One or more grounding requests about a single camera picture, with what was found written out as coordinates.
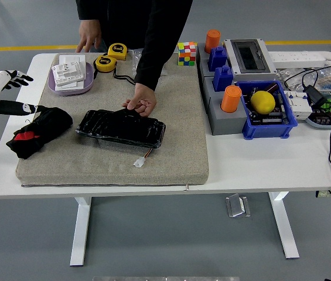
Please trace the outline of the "person's right hand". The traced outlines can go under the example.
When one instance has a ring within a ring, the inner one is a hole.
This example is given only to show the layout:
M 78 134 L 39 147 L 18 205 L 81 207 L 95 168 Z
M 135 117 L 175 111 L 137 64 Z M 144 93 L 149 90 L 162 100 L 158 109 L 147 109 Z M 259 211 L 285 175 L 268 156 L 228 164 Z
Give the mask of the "person's right hand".
M 77 45 L 76 52 L 83 49 L 89 52 L 92 47 L 98 49 L 101 44 L 101 27 L 99 20 L 81 20 L 79 27 L 80 41 Z

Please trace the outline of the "person's left hand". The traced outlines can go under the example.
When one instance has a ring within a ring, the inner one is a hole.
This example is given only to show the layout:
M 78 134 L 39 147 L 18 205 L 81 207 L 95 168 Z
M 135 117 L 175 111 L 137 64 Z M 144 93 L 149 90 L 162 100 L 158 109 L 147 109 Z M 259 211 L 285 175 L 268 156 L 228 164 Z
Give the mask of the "person's left hand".
M 128 110 L 134 110 L 142 117 L 149 117 L 156 106 L 157 100 L 154 90 L 136 83 L 134 96 L 127 99 L 122 106 Z

